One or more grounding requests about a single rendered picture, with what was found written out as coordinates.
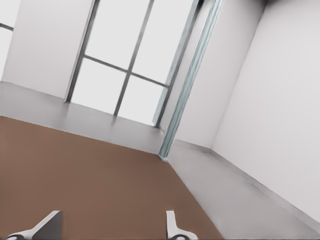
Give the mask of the grey framed window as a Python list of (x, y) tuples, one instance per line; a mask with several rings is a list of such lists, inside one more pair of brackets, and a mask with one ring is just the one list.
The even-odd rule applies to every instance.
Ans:
[(204, 0), (93, 0), (66, 96), (160, 127)]

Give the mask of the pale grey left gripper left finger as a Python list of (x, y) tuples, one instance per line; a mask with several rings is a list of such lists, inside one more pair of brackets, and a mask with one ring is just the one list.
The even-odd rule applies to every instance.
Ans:
[(60, 240), (62, 236), (63, 212), (54, 210), (31, 229), (12, 233), (4, 240)]

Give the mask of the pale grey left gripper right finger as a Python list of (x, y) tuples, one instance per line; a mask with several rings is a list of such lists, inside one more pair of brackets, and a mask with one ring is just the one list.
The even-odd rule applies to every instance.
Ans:
[(198, 240), (196, 234), (177, 226), (176, 216), (173, 210), (166, 211), (166, 232), (167, 240)]

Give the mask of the silver frame post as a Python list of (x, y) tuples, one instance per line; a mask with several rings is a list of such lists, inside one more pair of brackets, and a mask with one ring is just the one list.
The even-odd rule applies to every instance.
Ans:
[(168, 155), (173, 144), (176, 132), (182, 119), (183, 112), (187, 105), (193, 84), (201, 66), (203, 57), (206, 52), (210, 37), (218, 19), (224, 0), (213, 0), (205, 24), (203, 26), (201, 35), (199, 37), (194, 55), (190, 62), (184, 83), (182, 85), (175, 109), (170, 119), (168, 128), (166, 130), (163, 142), (161, 144), (158, 156), (164, 161), (168, 162)]

